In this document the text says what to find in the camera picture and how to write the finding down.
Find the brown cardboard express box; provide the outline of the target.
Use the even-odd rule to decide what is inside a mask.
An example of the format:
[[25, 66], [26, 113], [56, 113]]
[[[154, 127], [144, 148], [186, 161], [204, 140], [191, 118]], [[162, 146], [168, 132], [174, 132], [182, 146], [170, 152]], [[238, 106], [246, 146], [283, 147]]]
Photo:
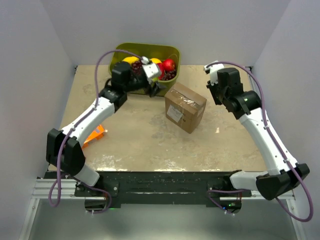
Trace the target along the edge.
[[167, 119], [191, 134], [202, 120], [207, 99], [177, 82], [165, 94], [164, 102]]

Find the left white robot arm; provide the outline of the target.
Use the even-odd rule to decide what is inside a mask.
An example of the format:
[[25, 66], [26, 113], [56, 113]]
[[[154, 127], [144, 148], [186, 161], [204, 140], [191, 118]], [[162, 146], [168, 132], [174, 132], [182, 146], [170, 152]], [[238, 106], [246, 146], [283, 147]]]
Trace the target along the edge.
[[86, 165], [82, 147], [89, 135], [105, 119], [112, 116], [128, 99], [128, 93], [143, 89], [150, 97], [155, 96], [163, 85], [155, 79], [162, 74], [160, 67], [149, 62], [143, 64], [139, 74], [125, 61], [114, 65], [104, 88], [96, 100], [78, 118], [61, 130], [53, 128], [47, 135], [46, 161], [86, 184], [86, 191], [99, 196], [104, 184], [100, 175]]

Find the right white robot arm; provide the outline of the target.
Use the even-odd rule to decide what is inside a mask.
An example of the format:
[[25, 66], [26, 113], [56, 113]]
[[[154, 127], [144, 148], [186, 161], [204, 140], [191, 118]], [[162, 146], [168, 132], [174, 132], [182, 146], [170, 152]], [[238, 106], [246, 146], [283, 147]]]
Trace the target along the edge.
[[234, 67], [226, 68], [223, 64], [216, 64], [205, 66], [204, 72], [210, 76], [206, 87], [214, 103], [225, 106], [245, 127], [267, 167], [264, 172], [239, 170], [232, 173], [222, 185], [223, 192], [233, 197], [241, 189], [258, 191], [271, 201], [296, 188], [299, 185], [296, 174], [305, 179], [310, 169], [305, 163], [299, 164], [286, 149], [268, 115], [263, 113], [259, 95], [253, 90], [244, 90], [240, 73]]

